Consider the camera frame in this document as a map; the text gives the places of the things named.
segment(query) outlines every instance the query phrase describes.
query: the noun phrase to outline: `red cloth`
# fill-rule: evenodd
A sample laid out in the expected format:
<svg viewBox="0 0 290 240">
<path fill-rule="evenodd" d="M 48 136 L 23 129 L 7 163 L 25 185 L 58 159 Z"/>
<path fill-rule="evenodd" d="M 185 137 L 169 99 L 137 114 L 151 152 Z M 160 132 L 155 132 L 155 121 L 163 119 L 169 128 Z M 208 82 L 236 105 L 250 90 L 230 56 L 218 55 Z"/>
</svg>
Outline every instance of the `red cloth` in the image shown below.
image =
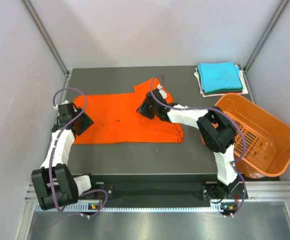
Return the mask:
<svg viewBox="0 0 290 240">
<path fill-rule="evenodd" d="M 148 119 L 136 110 L 150 91 L 151 79 L 134 86 L 135 93 L 88 95 L 87 115 L 94 121 L 75 144 L 113 144 L 122 142 L 181 143 L 184 132 L 180 124 Z M 153 89 L 159 84 L 154 80 Z M 167 93 L 166 102 L 173 102 Z M 84 97 L 74 100 L 77 107 L 84 107 Z"/>
</svg>

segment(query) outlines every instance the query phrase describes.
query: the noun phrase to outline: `plastic basket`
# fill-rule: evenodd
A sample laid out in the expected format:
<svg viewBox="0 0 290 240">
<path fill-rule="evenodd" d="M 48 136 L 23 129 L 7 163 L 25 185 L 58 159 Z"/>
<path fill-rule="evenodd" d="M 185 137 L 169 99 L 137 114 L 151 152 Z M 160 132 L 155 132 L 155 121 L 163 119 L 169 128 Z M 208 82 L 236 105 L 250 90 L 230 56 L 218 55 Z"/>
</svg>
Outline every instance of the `plastic basket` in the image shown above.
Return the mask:
<svg viewBox="0 0 290 240">
<path fill-rule="evenodd" d="M 247 152 L 236 163 L 239 171 L 253 179 L 277 177 L 285 172 L 290 163 L 290 126 L 235 93 L 222 96 L 215 105 L 240 126 L 245 136 Z M 242 150 L 237 134 L 235 158 Z"/>
</svg>

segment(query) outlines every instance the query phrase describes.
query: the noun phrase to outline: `blue towel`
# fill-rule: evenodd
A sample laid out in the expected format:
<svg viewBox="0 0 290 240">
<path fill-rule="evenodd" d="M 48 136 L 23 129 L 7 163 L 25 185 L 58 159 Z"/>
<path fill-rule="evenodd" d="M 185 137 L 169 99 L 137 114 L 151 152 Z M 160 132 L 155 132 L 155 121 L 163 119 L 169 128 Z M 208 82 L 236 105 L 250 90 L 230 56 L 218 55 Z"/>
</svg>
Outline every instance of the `blue towel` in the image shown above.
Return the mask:
<svg viewBox="0 0 290 240">
<path fill-rule="evenodd" d="M 233 62 L 200 63 L 201 86 L 205 93 L 223 89 L 240 89 L 239 67 Z"/>
</svg>

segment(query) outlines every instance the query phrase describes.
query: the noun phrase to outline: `wall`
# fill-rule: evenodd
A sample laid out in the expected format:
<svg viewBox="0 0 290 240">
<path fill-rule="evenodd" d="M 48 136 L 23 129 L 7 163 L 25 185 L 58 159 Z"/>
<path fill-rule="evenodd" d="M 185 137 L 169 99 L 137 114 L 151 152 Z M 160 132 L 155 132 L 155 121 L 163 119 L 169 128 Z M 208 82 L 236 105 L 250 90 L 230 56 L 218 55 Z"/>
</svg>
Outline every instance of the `wall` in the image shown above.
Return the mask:
<svg viewBox="0 0 290 240">
<path fill-rule="evenodd" d="M 260 106 L 290 125 L 290 4 L 249 75 Z"/>
<path fill-rule="evenodd" d="M 12 239 L 45 155 L 64 75 L 21 1 L 0 0 L 0 239 Z"/>
<path fill-rule="evenodd" d="M 245 65 L 279 0 L 31 0 L 68 68 Z"/>
</svg>

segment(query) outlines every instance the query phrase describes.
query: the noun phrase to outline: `gray floor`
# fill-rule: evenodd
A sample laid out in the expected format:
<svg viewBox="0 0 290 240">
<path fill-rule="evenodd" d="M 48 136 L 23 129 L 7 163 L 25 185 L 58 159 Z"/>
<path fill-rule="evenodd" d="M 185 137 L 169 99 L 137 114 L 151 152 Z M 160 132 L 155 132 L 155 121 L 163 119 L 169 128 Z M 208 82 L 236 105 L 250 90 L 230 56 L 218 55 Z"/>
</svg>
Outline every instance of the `gray floor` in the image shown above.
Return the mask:
<svg viewBox="0 0 290 240">
<path fill-rule="evenodd" d="M 290 240 L 284 203 L 246 203 L 235 218 L 219 213 L 110 213 L 91 220 L 68 213 L 35 212 L 28 240 Z"/>
<path fill-rule="evenodd" d="M 175 102 L 191 107 L 213 106 L 219 98 L 199 94 L 194 71 L 195 66 L 80 68 L 73 70 L 69 86 L 87 95 L 132 93 L 134 85 L 163 74 L 166 90 Z M 69 101 L 77 96 L 74 91 L 67 93 Z M 201 143 L 199 131 L 188 126 L 183 130 L 183 143 L 74 145 L 68 166 L 73 174 L 216 173 L 213 153 Z"/>
</svg>

